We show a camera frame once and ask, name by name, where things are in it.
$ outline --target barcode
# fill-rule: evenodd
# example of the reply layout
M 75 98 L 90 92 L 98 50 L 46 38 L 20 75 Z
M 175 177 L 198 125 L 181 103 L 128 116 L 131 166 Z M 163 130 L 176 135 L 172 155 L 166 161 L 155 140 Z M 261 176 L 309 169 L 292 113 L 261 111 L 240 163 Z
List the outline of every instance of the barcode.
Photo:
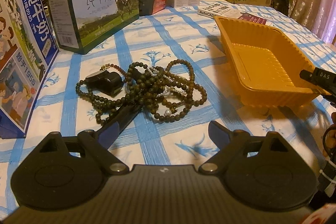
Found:
M 62 37 L 63 44 L 73 46 L 72 38 L 71 37 Z

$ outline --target tablecloth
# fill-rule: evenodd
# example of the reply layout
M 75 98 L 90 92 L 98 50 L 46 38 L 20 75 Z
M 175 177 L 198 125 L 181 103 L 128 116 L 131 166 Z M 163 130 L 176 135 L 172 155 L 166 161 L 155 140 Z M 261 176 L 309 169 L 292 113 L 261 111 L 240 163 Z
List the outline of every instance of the tablecloth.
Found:
M 266 18 L 284 31 L 316 66 L 336 71 L 334 52 L 293 19 L 273 8 L 221 1 Z M 211 3 L 211 0 L 201 0 L 200 5 Z M 59 53 L 36 102 L 26 139 L 0 141 L 1 219 L 17 207 L 10 189 L 12 173 L 44 136 L 50 131 L 74 136 L 87 128 L 99 128 L 95 111 L 89 102 L 77 97 L 75 85 L 105 63 L 114 63 L 126 70 L 132 61 L 166 67 L 171 60 L 185 59 L 194 68 L 195 81 L 208 93 L 204 105 L 193 107 L 178 122 L 160 123 L 150 113 L 140 112 L 109 148 L 130 168 L 133 164 L 195 164 L 198 167 L 218 151 L 207 130 L 209 122 L 216 120 L 231 130 L 244 129 L 255 136 L 278 131 L 318 172 L 324 162 L 321 137 L 330 125 L 334 108 L 321 96 L 297 109 L 243 105 L 228 85 L 232 74 L 215 21 L 196 12 L 197 7 L 167 7 L 153 16 L 140 17 L 86 55 Z M 181 65 L 173 66 L 171 71 L 188 75 Z M 195 100 L 200 97 L 194 92 Z

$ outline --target dark wooden beads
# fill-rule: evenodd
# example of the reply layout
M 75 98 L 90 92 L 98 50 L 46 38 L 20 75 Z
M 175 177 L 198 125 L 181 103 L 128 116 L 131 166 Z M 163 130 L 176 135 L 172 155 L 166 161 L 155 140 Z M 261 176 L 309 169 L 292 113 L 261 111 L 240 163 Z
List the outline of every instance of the dark wooden beads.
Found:
M 173 65 L 182 64 L 188 68 L 190 79 L 187 80 L 178 75 L 174 75 L 170 72 L 170 69 Z M 186 60 L 177 59 L 171 61 L 166 69 L 161 67 L 155 67 L 157 70 L 156 75 L 153 75 L 150 71 L 146 70 L 148 66 L 142 62 L 134 62 L 129 65 L 127 73 L 123 71 L 117 65 L 111 64 L 110 67 L 115 68 L 122 75 L 124 75 L 124 82 L 127 83 L 127 87 L 129 93 L 117 100 L 109 100 L 108 98 L 100 97 L 98 95 L 94 95 L 92 89 L 88 88 L 88 93 L 85 93 L 80 90 L 80 86 L 86 84 L 85 80 L 80 80 L 76 84 L 76 93 L 81 98 L 88 98 L 88 100 L 92 103 L 94 109 L 97 110 L 97 114 L 95 115 L 96 122 L 102 126 L 104 126 L 110 119 L 112 119 L 117 113 L 117 107 L 121 107 L 122 105 L 133 102 L 139 105 L 145 105 L 148 111 L 154 115 L 155 119 L 158 119 L 161 122 L 174 122 L 179 121 L 184 118 L 187 113 L 190 111 L 192 106 L 203 105 L 207 100 L 207 93 L 205 89 L 194 82 L 195 75 L 194 69 Z M 132 75 L 136 67 L 143 67 L 146 71 L 137 79 L 133 80 Z M 182 89 L 186 92 L 186 95 L 182 95 L 177 91 L 174 91 L 174 95 L 180 100 L 179 103 L 172 103 L 165 99 L 163 96 L 157 97 L 157 95 L 164 91 L 165 87 L 176 87 L 177 89 Z M 201 93 L 201 99 L 194 101 L 193 92 L 194 90 L 198 90 Z M 171 110 L 171 112 L 167 112 L 165 116 L 157 113 L 159 108 L 159 104 L 166 106 Z M 171 115 L 175 112 L 175 109 L 181 105 L 185 104 L 183 111 L 179 114 Z M 102 119 L 101 116 L 104 113 L 108 113 L 108 117 L 106 119 Z

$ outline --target orange plastic tray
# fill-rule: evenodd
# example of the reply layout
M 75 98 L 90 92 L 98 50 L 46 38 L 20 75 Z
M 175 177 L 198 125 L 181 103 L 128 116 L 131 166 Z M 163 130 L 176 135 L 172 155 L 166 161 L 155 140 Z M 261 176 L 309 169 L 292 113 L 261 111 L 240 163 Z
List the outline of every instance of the orange plastic tray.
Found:
M 249 21 L 215 17 L 234 74 L 233 90 L 253 106 L 301 106 L 328 94 L 300 78 L 314 65 L 282 31 Z

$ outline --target small black clip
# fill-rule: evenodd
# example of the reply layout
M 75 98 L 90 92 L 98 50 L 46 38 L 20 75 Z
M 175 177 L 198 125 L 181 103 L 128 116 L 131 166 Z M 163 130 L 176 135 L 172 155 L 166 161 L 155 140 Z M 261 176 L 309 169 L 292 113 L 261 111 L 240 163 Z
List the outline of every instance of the small black clip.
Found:
M 111 96 L 119 93 L 124 85 L 120 75 L 115 71 L 100 70 L 88 75 L 85 80 L 89 88 Z

